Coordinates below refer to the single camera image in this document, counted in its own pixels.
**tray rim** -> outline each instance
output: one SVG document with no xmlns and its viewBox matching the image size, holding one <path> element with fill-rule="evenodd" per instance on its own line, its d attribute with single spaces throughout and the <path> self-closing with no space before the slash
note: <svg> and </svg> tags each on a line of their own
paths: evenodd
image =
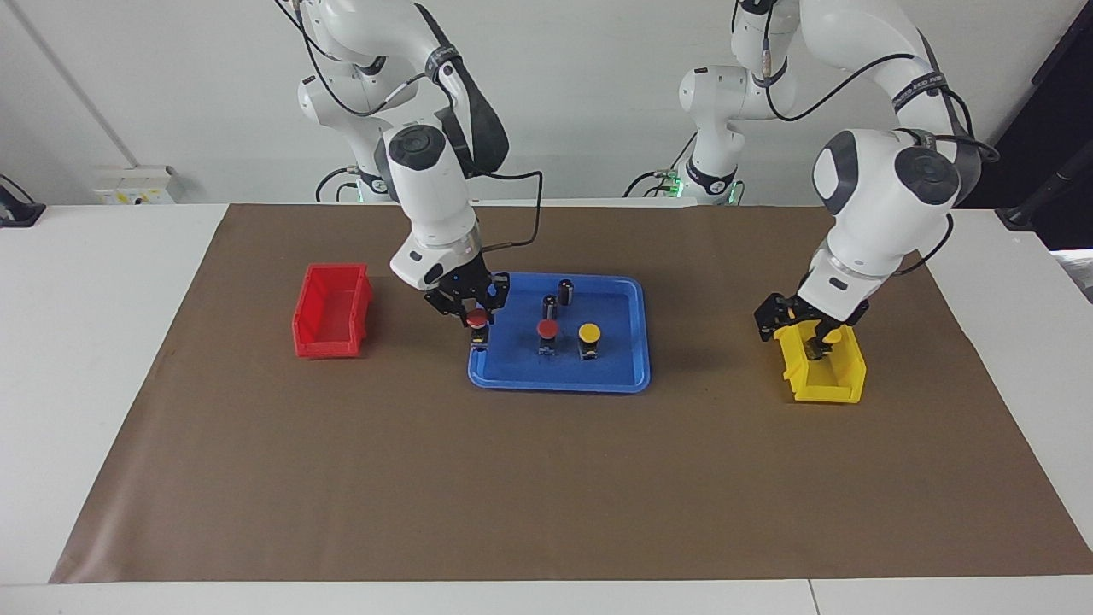
<svg viewBox="0 0 1093 615">
<path fill-rule="evenodd" d="M 572 385 L 565 388 L 560 388 L 556 383 L 551 382 L 514 382 L 514 381 L 503 381 L 498 382 L 484 378 L 482 375 L 478 374 L 477 369 L 483 369 L 485 355 L 489 353 L 475 353 L 470 351 L 470 357 L 467 362 L 467 377 L 470 381 L 480 389 L 487 389 L 494 391 L 529 391 L 529 392 L 550 392 L 550 393 L 581 393 L 581 394 L 606 394 L 606 395 L 633 395 L 640 393 L 648 389 L 653 381 L 653 372 L 649 363 L 649 336 L 648 328 L 646 326 L 645 317 L 645 288 L 642 283 L 630 275 L 611 275 L 601 273 L 550 273 L 550 272 L 537 272 L 537 271 L 513 271 L 509 273 L 512 275 L 533 275 L 533 276 L 550 276 L 557 279 L 579 279 L 579 277 L 600 277 L 607 279 L 614 282 L 622 282 L 626 284 L 626 294 L 631 298 L 631 314 L 633 315 L 636 309 L 637 318 L 631 322 L 632 333 L 633 330 L 640 330 L 643 333 L 640 338 L 642 343 L 638 345 L 640 357 L 635 357 L 635 360 L 640 360 L 640 367 L 644 368 L 640 374 L 640 378 L 636 380 L 633 385 L 606 385 L 606 386 L 593 386 L 593 385 Z"/>
</svg>

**blue tray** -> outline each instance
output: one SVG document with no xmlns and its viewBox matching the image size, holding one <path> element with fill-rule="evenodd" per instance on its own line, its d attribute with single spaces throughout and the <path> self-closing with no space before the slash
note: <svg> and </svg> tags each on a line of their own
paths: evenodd
<svg viewBox="0 0 1093 615">
<path fill-rule="evenodd" d="M 542 300 L 557 282 L 573 281 L 573 303 L 559 306 L 554 356 L 539 355 L 536 326 Z M 508 300 L 490 328 L 490 347 L 471 353 L 467 374 L 483 389 L 640 393 L 649 386 L 649 343 L 642 285 L 631 277 L 568 273 L 512 273 Z M 599 326 L 599 358 L 581 362 L 577 330 Z"/>
</svg>

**white wall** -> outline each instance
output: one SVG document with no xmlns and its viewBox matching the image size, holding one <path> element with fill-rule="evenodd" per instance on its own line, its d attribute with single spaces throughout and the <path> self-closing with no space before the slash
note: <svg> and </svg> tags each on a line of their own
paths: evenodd
<svg viewBox="0 0 1093 615">
<path fill-rule="evenodd" d="M 20 32 L 12 3 L 140 163 L 176 168 L 188 200 L 308 201 L 322 174 L 352 162 L 340 137 L 296 106 L 310 67 L 272 0 L 0 0 L 0 169 L 42 200 L 90 200 L 91 167 L 124 157 Z M 638 173 L 667 165 L 693 130 L 679 80 L 696 66 L 732 63 L 730 0 L 425 3 L 505 122 L 504 168 L 543 168 L 550 197 L 618 196 Z M 977 131 L 990 135 L 1083 3 L 904 8 L 971 104 Z M 790 64 L 798 109 L 842 79 L 800 43 Z M 884 94 L 862 82 L 808 120 L 742 122 L 747 200 L 812 202 L 809 170 L 826 140 L 892 118 Z M 533 191 L 531 182 L 472 184 L 480 197 Z"/>
</svg>

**yellow mushroom button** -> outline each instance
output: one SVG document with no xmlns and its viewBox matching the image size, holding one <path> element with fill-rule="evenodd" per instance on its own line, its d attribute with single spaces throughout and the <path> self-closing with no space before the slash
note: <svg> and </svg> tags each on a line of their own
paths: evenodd
<svg viewBox="0 0 1093 615">
<path fill-rule="evenodd" d="M 585 323 L 580 326 L 580 331 L 577 332 L 577 336 L 585 344 L 596 344 L 600 341 L 600 328 L 592 323 Z"/>
</svg>

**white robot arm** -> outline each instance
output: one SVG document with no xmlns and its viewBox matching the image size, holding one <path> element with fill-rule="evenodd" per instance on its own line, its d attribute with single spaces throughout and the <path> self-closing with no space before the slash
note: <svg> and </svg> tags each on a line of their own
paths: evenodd
<svg viewBox="0 0 1093 615">
<path fill-rule="evenodd" d="M 324 71 L 326 86 L 313 74 L 297 87 L 299 108 L 304 115 L 320 126 L 333 128 L 349 141 L 356 159 L 357 187 L 362 194 L 369 194 L 368 200 L 391 200 L 375 159 L 384 131 L 391 125 L 375 115 L 360 117 L 345 111 L 338 105 L 334 95 L 342 104 L 365 113 L 375 111 L 380 105 L 384 105 L 383 108 L 395 108 L 418 93 L 416 81 L 404 85 L 413 75 L 413 69 L 404 58 L 376 58 L 365 67 L 337 62 Z"/>
<path fill-rule="evenodd" d="M 774 119 L 766 91 L 779 108 L 792 106 L 797 78 L 789 70 L 789 44 L 800 22 L 797 0 L 757 7 L 751 0 L 737 4 L 732 25 L 732 54 L 742 66 L 706 66 L 694 69 L 680 83 L 680 104 L 697 129 L 691 156 L 674 169 L 675 196 L 700 203 L 725 204 L 736 178 L 744 135 L 733 130 L 737 119 Z M 763 35 L 767 12 L 769 54 L 764 57 Z M 764 66 L 771 70 L 764 74 Z"/>
<path fill-rule="evenodd" d="M 792 119 L 774 110 L 780 104 L 777 82 L 771 84 L 779 73 L 785 79 L 778 60 L 792 32 L 774 24 L 791 24 L 789 15 L 798 9 L 809 51 L 844 70 L 872 64 L 862 74 L 889 94 L 901 125 L 892 131 L 845 130 L 822 150 L 813 184 L 835 226 L 798 293 L 788 298 L 772 294 L 755 314 L 763 340 L 783 327 L 819 320 L 807 350 L 810 358 L 820 359 L 837 340 L 828 334 L 856 323 L 868 309 L 866 299 L 896 272 L 904 256 L 945 224 L 949 210 L 978 180 L 980 157 L 956 119 L 928 43 L 894 0 L 740 0 L 743 26 L 738 25 L 737 37 L 750 39 L 747 46 L 759 49 L 759 57 L 736 44 L 733 51 L 750 69 L 773 117 Z M 768 42 L 760 29 L 767 20 Z M 761 33 L 759 44 L 755 32 Z"/>
<path fill-rule="evenodd" d="M 508 274 L 485 265 L 467 179 L 493 173 L 508 153 L 496 113 L 424 7 L 409 0 L 303 0 L 303 8 L 317 45 L 341 62 L 326 83 L 319 75 L 301 84 L 301 105 L 346 137 L 359 168 L 381 177 L 410 218 L 410 235 L 391 269 L 424 291 L 440 314 L 466 326 L 467 303 L 473 300 L 492 321 L 505 304 Z M 412 98 L 420 78 L 448 98 L 434 114 L 436 126 L 395 128 L 375 116 Z"/>
</svg>

